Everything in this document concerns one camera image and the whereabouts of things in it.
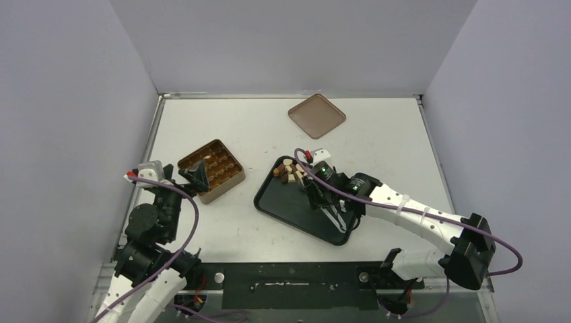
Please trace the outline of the metal tongs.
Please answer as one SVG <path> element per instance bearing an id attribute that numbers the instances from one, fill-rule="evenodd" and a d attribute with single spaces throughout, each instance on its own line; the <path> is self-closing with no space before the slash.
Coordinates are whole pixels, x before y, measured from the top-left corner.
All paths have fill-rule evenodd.
<path id="1" fill-rule="evenodd" d="M 340 233 L 347 232 L 347 224 L 335 206 L 322 207 L 321 211 Z"/>

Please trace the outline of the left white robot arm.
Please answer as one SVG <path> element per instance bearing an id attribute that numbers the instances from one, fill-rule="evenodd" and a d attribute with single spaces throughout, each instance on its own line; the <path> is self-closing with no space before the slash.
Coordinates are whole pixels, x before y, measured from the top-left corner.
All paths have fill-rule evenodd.
<path id="1" fill-rule="evenodd" d="M 173 165 L 158 160 L 139 164 L 124 178 L 136 188 L 154 195 L 153 203 L 134 207 L 124 234 L 127 243 L 115 255 L 114 275 L 94 322 L 154 322 L 183 289 L 202 288 L 206 278 L 198 253 L 185 250 L 195 235 L 199 209 L 194 196 L 209 190 L 203 160 L 173 179 Z M 182 246 L 175 252 L 165 245 L 176 239 L 183 200 L 194 209 L 194 222 Z"/>

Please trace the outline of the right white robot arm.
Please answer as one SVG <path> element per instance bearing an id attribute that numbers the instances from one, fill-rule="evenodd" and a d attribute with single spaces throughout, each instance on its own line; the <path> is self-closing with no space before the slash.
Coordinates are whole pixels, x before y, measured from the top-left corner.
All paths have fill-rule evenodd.
<path id="1" fill-rule="evenodd" d="M 349 178 L 325 161 L 312 164 L 309 170 L 304 183 L 314 207 L 335 207 L 381 219 L 433 245 L 424 252 L 392 249 L 381 269 L 386 286 L 397 288 L 412 279 L 446 277 L 466 289 L 481 288 L 496 251 L 485 217 L 439 211 L 367 174 Z"/>

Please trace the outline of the gold chocolate box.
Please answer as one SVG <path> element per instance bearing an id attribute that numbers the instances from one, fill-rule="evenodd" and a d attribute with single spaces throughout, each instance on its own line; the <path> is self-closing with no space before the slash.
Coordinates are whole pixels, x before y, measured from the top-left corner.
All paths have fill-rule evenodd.
<path id="1" fill-rule="evenodd" d="M 212 155 L 212 159 L 205 160 L 206 155 Z M 210 185 L 208 192 L 198 194 L 199 200 L 205 205 L 212 203 L 246 178 L 241 163 L 219 139 L 214 139 L 186 155 L 178 161 L 177 166 L 183 170 L 199 161 L 205 162 Z"/>

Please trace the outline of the black plastic tray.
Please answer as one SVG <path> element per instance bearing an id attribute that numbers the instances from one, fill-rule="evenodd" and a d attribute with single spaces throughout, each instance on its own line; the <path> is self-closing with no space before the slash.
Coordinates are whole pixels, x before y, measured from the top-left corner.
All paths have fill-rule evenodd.
<path id="1" fill-rule="evenodd" d="M 356 210 L 336 207 L 347 224 L 347 232 L 340 233 L 321 209 L 311 209 L 301 184 L 284 184 L 273 171 L 267 175 L 253 203 L 258 211 L 334 246 L 342 246 L 348 241 L 365 211 L 365 206 L 357 204 Z"/>

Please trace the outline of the brown box lid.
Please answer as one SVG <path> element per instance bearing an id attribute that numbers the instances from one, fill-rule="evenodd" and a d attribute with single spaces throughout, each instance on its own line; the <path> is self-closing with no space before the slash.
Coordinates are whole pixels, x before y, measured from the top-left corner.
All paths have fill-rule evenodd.
<path id="1" fill-rule="evenodd" d="M 311 139 L 320 139 L 346 121 L 346 115 L 322 94 L 289 109 L 288 116 Z"/>

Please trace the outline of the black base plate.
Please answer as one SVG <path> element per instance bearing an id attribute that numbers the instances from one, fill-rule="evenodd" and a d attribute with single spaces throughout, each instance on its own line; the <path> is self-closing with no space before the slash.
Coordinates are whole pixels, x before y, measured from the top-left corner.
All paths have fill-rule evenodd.
<path id="1" fill-rule="evenodd" d="M 205 290 L 225 310 L 375 310 L 374 291 L 401 293 L 405 282 L 381 262 L 204 263 Z"/>

